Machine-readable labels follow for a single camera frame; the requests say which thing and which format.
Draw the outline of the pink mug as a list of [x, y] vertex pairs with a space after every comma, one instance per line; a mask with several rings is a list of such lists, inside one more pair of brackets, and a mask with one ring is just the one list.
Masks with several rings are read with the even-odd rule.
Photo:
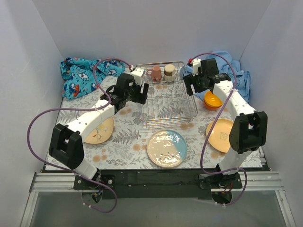
[[146, 71], [146, 74], [151, 77], [153, 82], [160, 82], [162, 79], [160, 66], [153, 66], [153, 68]]

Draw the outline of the yellow bowl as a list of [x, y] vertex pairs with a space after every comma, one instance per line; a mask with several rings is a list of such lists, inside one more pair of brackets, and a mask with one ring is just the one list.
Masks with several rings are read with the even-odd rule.
[[212, 107], [212, 108], [218, 108], [223, 105], [222, 101], [214, 95], [211, 91], [207, 91], [204, 96], [205, 103]]

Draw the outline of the steel tumbler cup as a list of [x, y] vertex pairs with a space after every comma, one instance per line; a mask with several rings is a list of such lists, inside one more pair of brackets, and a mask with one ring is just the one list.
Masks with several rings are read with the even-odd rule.
[[176, 78], [176, 69], [173, 64], [167, 64], [164, 67], [164, 80], [166, 82], [174, 82]]

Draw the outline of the wire dish rack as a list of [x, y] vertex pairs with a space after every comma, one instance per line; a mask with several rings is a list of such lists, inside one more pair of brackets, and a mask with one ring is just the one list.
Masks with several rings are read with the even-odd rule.
[[[164, 78], [164, 68], [172, 64], [175, 67], [175, 79], [168, 82]], [[149, 84], [148, 97], [144, 105], [138, 104], [134, 113], [135, 122], [146, 128], [161, 128], [189, 123], [197, 114], [197, 106], [193, 96], [186, 91], [181, 69], [182, 61], [167, 61], [136, 65], [145, 70], [143, 81]], [[161, 81], [154, 82], [150, 72], [154, 66], [161, 69]]]

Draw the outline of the red orange bowl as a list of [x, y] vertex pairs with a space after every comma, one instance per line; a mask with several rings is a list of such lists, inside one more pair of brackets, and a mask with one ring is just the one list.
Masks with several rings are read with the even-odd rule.
[[215, 111], [215, 110], [218, 110], [218, 109], [220, 109], [220, 108], [222, 107], [222, 105], [221, 105], [221, 106], [217, 106], [217, 107], [212, 107], [212, 106], [209, 106], [209, 105], [206, 103], [205, 100], [203, 100], [203, 102], [204, 102], [204, 106], [206, 107], [206, 109], [208, 109], [208, 110], [210, 110], [210, 111]]

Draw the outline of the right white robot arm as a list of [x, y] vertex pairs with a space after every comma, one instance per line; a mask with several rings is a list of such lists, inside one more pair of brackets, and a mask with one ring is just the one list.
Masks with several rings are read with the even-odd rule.
[[243, 161], [253, 151], [263, 146], [267, 135], [267, 114], [251, 107], [236, 90], [236, 80], [226, 73], [219, 73], [215, 59], [190, 59], [192, 73], [183, 77], [187, 94], [210, 90], [223, 103], [233, 119], [229, 134], [230, 148], [224, 159], [217, 164], [214, 182], [220, 188], [227, 187], [231, 175], [236, 174]]

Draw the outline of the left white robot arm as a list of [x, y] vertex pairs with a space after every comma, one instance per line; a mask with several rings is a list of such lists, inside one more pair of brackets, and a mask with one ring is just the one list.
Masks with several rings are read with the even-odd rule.
[[57, 124], [53, 129], [49, 155], [84, 176], [84, 183], [90, 189], [98, 188], [101, 178], [97, 175], [98, 169], [85, 158], [83, 141], [101, 123], [123, 109], [128, 101], [146, 103], [149, 84], [143, 82], [144, 75], [141, 68], [122, 73], [89, 112], [67, 125]]

